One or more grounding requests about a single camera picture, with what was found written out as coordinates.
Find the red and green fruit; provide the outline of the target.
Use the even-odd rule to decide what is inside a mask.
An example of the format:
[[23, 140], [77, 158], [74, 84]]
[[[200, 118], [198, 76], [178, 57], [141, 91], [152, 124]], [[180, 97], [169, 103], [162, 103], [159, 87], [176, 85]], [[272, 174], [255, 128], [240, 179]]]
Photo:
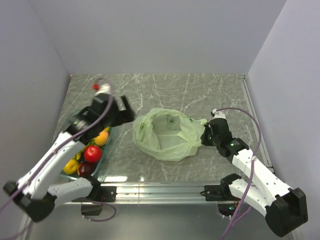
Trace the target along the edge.
[[89, 145], [83, 152], [84, 159], [89, 163], [97, 163], [102, 154], [103, 151], [96, 145]]

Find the green plastic bag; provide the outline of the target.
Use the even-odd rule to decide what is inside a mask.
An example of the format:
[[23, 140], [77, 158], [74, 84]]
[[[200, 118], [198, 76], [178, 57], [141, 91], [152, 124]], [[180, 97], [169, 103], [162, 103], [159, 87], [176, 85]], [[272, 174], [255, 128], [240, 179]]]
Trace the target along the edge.
[[174, 109], [153, 108], [133, 121], [132, 140], [159, 161], [179, 162], [197, 153], [206, 123]]

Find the dark red apple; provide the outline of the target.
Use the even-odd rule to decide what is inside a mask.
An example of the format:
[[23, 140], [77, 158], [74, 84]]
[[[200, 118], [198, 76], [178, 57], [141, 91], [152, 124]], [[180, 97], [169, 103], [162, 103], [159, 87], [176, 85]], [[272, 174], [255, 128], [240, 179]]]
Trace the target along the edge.
[[95, 163], [90, 162], [81, 162], [77, 167], [77, 175], [79, 177], [87, 177], [90, 176], [96, 169]]

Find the green grape bunch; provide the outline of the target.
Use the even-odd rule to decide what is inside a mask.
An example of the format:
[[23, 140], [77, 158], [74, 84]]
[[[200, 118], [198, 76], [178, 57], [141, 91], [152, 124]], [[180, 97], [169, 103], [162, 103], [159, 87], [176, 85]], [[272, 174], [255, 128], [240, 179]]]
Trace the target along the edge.
[[86, 145], [88, 146], [94, 146], [95, 145], [95, 138], [92, 138], [91, 141]]

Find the yellow banana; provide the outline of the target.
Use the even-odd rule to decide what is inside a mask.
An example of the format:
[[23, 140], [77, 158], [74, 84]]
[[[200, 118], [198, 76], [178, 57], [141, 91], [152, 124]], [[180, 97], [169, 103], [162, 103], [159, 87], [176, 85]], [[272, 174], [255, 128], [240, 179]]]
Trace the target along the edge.
[[85, 157], [84, 157], [84, 152], [85, 152], [86, 148], [83, 148], [80, 152], [78, 152], [73, 159], [75, 159], [78, 162], [83, 162], [85, 161]]

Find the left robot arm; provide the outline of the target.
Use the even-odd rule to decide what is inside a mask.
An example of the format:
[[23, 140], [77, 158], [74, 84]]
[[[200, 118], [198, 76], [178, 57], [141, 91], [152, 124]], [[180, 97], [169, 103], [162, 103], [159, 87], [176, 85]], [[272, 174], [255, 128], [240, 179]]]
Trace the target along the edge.
[[121, 126], [135, 119], [127, 97], [123, 95], [121, 100], [124, 110], [119, 109], [112, 95], [99, 93], [93, 97], [91, 105], [70, 117], [66, 130], [59, 133], [41, 160], [18, 181], [8, 181], [3, 186], [9, 200], [38, 223], [64, 203], [79, 198], [89, 201], [101, 199], [101, 183], [93, 176], [80, 177], [56, 186], [52, 183], [68, 161], [102, 130]]

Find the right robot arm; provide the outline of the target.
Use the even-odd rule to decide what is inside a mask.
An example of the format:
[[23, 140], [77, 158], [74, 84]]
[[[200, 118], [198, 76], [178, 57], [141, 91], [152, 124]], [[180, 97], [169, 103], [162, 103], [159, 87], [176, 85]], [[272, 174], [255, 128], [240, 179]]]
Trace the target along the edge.
[[201, 195], [209, 201], [244, 199], [260, 212], [271, 231], [284, 237], [308, 221], [307, 199], [299, 188], [292, 188], [275, 176], [240, 138], [235, 138], [224, 118], [214, 118], [204, 125], [201, 143], [216, 147], [218, 153], [241, 170], [251, 184], [232, 173], [220, 185], [205, 185]]

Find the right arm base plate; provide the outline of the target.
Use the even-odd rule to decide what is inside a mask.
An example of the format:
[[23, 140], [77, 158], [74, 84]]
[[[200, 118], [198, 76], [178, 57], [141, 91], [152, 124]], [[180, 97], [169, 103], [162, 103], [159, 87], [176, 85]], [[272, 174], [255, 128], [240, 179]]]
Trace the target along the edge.
[[205, 198], [206, 202], [223, 201], [225, 199], [220, 185], [205, 185], [200, 195]]

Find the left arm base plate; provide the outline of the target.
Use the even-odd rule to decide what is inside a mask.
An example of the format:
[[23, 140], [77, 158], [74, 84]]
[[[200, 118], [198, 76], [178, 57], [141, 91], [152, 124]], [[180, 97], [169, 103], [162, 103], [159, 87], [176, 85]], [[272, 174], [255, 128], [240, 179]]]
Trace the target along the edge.
[[86, 197], [80, 197], [72, 200], [73, 202], [107, 202], [112, 203], [116, 200], [117, 187], [116, 186], [99, 186], [94, 187]]

